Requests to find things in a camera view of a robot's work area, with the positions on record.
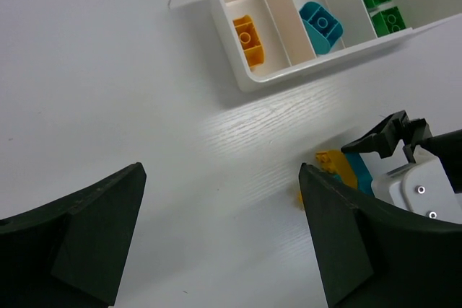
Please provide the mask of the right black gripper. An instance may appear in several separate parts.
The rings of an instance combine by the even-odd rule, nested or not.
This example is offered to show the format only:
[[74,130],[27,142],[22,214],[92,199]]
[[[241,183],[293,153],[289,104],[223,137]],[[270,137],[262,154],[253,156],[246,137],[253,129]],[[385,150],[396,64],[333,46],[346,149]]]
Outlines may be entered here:
[[461,194],[461,130],[433,136],[424,118],[410,120],[405,111],[382,119],[361,138],[341,147],[344,154],[379,154],[391,157],[400,140],[409,162],[416,162],[416,148],[420,146],[439,158],[445,174],[456,194]]

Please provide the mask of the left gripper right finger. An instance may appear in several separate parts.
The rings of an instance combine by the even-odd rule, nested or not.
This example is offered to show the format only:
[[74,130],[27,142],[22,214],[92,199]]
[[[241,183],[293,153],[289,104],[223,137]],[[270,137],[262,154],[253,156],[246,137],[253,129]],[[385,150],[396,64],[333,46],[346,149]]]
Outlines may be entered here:
[[461,226],[413,214],[310,164],[299,173],[330,307],[459,307]]

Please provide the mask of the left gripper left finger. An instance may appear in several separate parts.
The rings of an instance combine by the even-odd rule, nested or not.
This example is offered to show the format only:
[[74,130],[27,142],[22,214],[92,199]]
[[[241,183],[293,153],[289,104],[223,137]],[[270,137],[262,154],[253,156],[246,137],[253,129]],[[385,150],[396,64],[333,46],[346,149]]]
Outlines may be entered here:
[[146,180],[137,162],[1,220],[1,306],[113,306]]

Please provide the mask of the blue rectangular lego brick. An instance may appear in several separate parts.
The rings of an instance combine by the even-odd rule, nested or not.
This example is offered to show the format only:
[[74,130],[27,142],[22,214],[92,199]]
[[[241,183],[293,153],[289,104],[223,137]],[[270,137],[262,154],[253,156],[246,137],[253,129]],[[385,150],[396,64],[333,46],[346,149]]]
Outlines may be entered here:
[[352,169],[358,179],[358,190],[366,195],[374,196],[372,191],[372,176],[360,154],[346,153],[344,154],[352,166]]

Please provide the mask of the yellow arch lego brick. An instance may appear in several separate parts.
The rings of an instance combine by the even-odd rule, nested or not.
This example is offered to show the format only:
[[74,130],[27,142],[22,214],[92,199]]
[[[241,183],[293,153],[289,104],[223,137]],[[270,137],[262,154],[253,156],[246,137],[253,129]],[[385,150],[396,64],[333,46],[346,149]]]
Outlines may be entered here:
[[345,185],[357,189],[358,179],[346,156],[339,150],[318,151],[315,158],[321,169],[337,176]]

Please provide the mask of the small green lego brick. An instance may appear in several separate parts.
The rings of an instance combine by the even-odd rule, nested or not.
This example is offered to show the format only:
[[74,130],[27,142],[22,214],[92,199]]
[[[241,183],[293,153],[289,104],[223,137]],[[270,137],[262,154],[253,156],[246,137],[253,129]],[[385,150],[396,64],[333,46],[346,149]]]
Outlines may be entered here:
[[379,38],[406,29],[405,21],[397,6],[372,16],[372,24]]

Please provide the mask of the blue curved lego brick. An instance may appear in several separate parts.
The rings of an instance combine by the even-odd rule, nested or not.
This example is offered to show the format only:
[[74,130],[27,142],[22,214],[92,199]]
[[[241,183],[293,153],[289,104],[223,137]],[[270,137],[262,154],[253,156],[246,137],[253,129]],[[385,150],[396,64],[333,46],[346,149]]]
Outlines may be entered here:
[[344,34],[340,21],[319,3],[305,3],[299,15],[316,55],[329,53]]

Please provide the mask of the yellow curved lego brick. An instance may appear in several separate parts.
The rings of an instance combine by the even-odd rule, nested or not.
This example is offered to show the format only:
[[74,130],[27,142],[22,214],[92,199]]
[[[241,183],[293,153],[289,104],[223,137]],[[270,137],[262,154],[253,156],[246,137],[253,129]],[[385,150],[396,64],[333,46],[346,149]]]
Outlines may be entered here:
[[249,15],[234,19],[233,25],[250,70],[254,70],[265,61],[263,44],[256,26]]

